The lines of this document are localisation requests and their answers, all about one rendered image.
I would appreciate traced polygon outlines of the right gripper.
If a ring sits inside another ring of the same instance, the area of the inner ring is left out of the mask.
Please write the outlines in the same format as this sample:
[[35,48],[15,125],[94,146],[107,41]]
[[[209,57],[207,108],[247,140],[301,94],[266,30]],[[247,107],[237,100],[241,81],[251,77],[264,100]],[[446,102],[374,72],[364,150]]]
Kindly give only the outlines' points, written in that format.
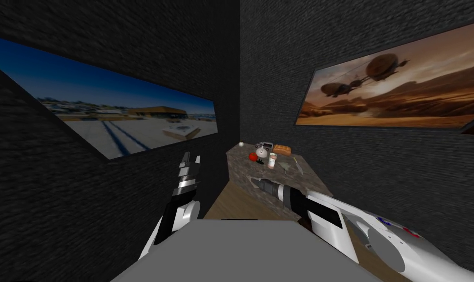
[[261,191],[266,192],[272,196],[279,196],[280,184],[277,184],[268,179],[251,178],[251,182]]

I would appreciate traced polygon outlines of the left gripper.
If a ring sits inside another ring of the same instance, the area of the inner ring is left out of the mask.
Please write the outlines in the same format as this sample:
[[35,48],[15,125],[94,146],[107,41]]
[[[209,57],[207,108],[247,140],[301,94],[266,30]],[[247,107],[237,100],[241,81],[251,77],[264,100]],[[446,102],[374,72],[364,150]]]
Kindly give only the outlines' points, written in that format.
[[200,157],[198,155],[195,162],[190,162],[190,152],[186,152],[179,166],[178,177],[196,176],[199,173]]

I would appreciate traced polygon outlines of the silver kettle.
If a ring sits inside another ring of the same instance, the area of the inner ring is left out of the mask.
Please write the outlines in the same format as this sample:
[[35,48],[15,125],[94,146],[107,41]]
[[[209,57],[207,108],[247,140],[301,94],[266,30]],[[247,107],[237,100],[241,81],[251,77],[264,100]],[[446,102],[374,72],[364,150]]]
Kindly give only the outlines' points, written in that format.
[[273,143],[262,141],[262,142],[256,143],[255,148],[256,148],[255,153],[258,156],[258,158],[261,158],[261,159],[266,158],[269,155],[269,153],[272,152]]

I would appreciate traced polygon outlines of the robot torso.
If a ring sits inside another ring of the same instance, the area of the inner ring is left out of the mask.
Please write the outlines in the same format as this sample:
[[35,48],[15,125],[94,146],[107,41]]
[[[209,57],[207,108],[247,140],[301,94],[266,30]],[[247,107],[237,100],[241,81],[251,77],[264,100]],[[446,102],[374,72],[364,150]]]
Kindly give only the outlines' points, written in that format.
[[382,282],[293,221],[195,220],[111,282]]

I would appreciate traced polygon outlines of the blue sky landscape wall picture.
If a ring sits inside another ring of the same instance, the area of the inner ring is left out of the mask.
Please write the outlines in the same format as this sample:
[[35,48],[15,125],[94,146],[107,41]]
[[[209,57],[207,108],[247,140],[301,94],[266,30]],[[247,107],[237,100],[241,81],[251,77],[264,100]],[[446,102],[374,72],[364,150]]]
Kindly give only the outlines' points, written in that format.
[[218,132],[211,100],[4,39],[0,79],[108,160]]

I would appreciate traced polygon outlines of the brown airships wall picture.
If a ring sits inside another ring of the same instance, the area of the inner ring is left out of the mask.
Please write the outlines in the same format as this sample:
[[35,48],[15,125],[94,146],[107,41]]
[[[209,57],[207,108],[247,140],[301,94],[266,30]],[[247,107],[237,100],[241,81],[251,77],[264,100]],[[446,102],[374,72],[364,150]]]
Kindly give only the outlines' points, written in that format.
[[296,125],[462,128],[474,120],[474,23],[315,70]]

